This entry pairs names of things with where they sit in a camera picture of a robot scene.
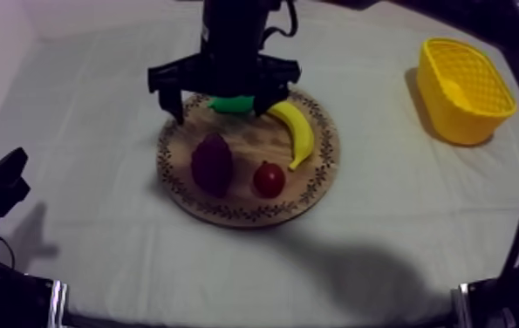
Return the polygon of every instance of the white table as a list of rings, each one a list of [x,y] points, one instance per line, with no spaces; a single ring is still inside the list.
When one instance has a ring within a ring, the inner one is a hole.
[[[430,37],[492,47],[380,3],[298,2],[300,30],[267,52],[336,121],[335,184],[310,212],[261,232],[220,229],[156,186],[168,114],[146,69],[198,48],[199,3],[150,24],[63,38],[30,54],[0,112],[0,157],[23,146],[31,194],[0,222],[17,268],[71,286],[73,311],[205,326],[375,325],[444,313],[449,290],[496,276],[519,215],[519,113],[486,145],[430,137],[407,80]],[[288,26],[287,12],[272,15]],[[7,253],[0,245],[0,259]]]

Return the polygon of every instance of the yellow banana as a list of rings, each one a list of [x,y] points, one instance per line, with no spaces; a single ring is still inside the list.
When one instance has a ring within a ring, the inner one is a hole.
[[[295,170],[314,150],[314,133],[310,123],[295,106],[287,101],[273,105],[267,114],[276,117],[290,129],[294,142],[294,161],[289,169]]]

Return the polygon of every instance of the tomato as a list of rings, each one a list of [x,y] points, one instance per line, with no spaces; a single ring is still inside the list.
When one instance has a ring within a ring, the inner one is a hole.
[[[275,198],[282,193],[285,173],[277,164],[264,161],[253,175],[253,184],[262,196]]]

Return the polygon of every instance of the round wooden board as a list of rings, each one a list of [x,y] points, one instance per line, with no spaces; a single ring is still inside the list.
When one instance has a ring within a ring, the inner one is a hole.
[[[188,213],[231,228],[261,228],[286,222],[312,207],[334,182],[340,148],[331,117],[316,100],[291,90],[288,101],[309,120],[314,152],[291,172],[292,142],[288,128],[269,115],[225,115],[208,108],[210,97],[196,94],[184,103],[183,126],[170,120],[158,143],[160,183]],[[195,185],[192,152],[209,133],[219,133],[233,154],[235,174],[224,198],[215,198]],[[276,163],[286,174],[283,192],[265,199],[253,189],[253,174],[263,161]]]

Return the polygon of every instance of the yellow basket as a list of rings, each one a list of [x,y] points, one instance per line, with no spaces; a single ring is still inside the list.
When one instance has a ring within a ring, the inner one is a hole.
[[[516,112],[489,58],[456,40],[424,42],[417,80],[436,132],[453,143],[481,143]]]

